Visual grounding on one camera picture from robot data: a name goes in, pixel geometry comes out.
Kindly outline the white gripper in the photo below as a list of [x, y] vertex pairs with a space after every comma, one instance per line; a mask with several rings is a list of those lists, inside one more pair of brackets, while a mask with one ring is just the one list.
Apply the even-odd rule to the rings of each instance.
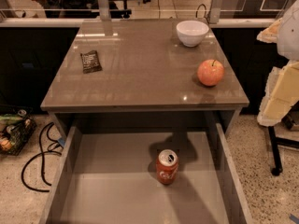
[[299, 0], [257, 35], [264, 43], [276, 43], [278, 54], [288, 63], [282, 68], [273, 67], [265, 86], [257, 121], [269, 127], [281, 122], [299, 101]]

